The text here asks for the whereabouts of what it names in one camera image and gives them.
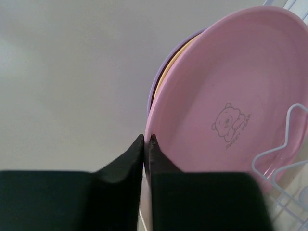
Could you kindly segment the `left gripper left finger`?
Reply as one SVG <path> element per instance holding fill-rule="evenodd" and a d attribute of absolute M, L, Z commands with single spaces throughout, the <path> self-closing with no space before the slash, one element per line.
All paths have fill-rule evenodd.
<path fill-rule="evenodd" d="M 135 231 L 144 160 L 139 135 L 95 172 L 3 170 L 3 231 Z"/>

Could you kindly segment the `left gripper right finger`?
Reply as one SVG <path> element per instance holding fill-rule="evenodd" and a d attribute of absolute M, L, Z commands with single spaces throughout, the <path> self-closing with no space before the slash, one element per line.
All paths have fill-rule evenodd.
<path fill-rule="evenodd" d="M 265 199 L 243 172 L 185 173 L 161 151 L 152 135 L 146 173 L 153 231 L 271 231 Z"/>

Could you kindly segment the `yellow plate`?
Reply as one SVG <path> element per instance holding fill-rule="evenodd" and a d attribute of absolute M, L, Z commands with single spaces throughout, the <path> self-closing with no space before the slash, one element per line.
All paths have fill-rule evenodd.
<path fill-rule="evenodd" d="M 183 51 L 185 49 L 187 49 L 187 47 L 190 46 L 191 43 L 194 43 L 194 41 L 196 39 L 198 39 L 199 35 L 196 35 L 195 37 L 191 38 L 189 41 L 187 41 L 180 49 L 178 49 L 173 56 L 168 60 L 167 64 L 165 65 L 165 67 L 163 68 L 163 70 L 161 71 L 158 81 L 156 82 L 156 86 L 154 88 L 154 92 L 153 92 L 153 99 L 152 101 L 154 101 L 156 94 L 164 80 L 164 78 L 166 77 L 168 71 L 170 70 L 170 68 L 172 67 L 172 65 L 175 63 L 175 61 L 178 59 L 178 57 L 183 53 Z"/>

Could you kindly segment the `purple plate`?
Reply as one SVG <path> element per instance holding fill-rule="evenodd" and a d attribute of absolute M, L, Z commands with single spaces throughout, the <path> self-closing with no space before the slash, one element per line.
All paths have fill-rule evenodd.
<path fill-rule="evenodd" d="M 165 60 L 163 61 L 163 63 L 160 65 L 158 71 L 156 72 L 156 75 L 154 77 L 154 80 L 152 82 L 151 85 L 151 89 L 150 89 L 150 93 L 149 93 L 149 97 L 148 97 L 148 101 L 147 101 L 147 117 L 149 116 L 149 112 L 154 100 L 154 91 L 157 88 L 158 85 L 158 81 L 161 78 L 161 75 L 163 73 L 163 71 L 165 70 L 165 68 L 167 67 L 167 65 L 169 64 L 169 62 L 171 61 L 171 59 L 175 56 L 175 54 L 177 52 L 180 51 L 181 48 L 184 47 L 185 44 L 187 44 L 191 39 L 193 39 L 194 37 L 196 37 L 197 35 L 201 34 L 204 30 L 206 30 L 206 28 L 203 28 L 195 33 L 193 33 L 192 35 L 189 35 L 186 39 L 184 39 L 182 42 L 180 42 L 170 53 L 169 55 L 165 58 Z"/>

